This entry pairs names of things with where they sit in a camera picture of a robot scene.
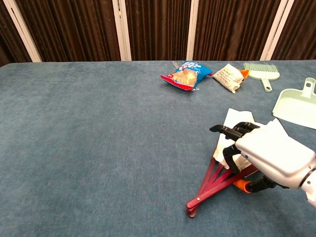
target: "brush handle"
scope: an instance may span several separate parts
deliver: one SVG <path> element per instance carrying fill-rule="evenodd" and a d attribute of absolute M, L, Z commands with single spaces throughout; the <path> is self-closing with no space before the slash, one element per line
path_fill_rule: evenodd
<path fill-rule="evenodd" d="M 268 79 L 262 78 L 261 82 L 262 82 L 263 88 L 266 92 L 272 91 L 272 87 L 271 87 L 271 84 L 270 84 Z"/>

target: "blue carpet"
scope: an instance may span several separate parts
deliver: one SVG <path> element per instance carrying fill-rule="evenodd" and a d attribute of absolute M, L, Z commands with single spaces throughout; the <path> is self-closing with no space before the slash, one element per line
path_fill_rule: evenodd
<path fill-rule="evenodd" d="M 273 63 L 272 93 L 247 79 L 236 94 L 212 78 L 199 91 L 175 88 L 159 77 L 174 72 L 166 61 L 0 68 L 0 236 L 314 236 L 315 208 L 301 190 L 230 186 L 194 219 L 185 213 L 217 143 L 209 128 L 228 108 L 267 123 L 283 89 L 316 78 L 316 61 Z M 315 130 L 281 122 L 316 151 Z"/>

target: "mint green brush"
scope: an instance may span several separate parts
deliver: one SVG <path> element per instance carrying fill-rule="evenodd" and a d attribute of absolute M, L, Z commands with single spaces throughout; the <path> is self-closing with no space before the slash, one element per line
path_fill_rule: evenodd
<path fill-rule="evenodd" d="M 280 77 L 275 65 L 244 63 L 245 69 L 250 70 L 249 76 L 255 80 L 261 80 L 263 88 L 266 92 L 271 92 L 272 87 L 270 80 L 276 80 Z"/>

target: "robotic hand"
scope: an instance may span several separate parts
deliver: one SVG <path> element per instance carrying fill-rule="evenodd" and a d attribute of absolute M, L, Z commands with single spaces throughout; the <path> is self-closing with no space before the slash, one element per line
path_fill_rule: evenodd
<path fill-rule="evenodd" d="M 301 188 L 306 192 L 307 200 L 316 207 L 316 153 L 284 134 L 273 133 L 265 126 L 249 122 L 240 122 L 234 128 L 216 125 L 212 132 L 226 135 L 235 144 L 223 150 L 226 163 L 233 173 L 239 169 L 233 155 L 241 154 L 264 177 L 247 185 L 250 192 L 280 185 L 283 188 Z"/>

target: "brush bristles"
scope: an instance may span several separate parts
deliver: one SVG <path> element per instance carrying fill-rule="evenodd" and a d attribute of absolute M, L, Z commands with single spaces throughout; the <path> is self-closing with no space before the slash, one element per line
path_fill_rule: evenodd
<path fill-rule="evenodd" d="M 272 72 L 277 73 L 277 67 L 275 65 L 267 65 L 267 64 L 255 64 L 255 63 L 244 63 L 245 69 L 249 69 L 252 71 L 260 71 L 260 72 Z"/>

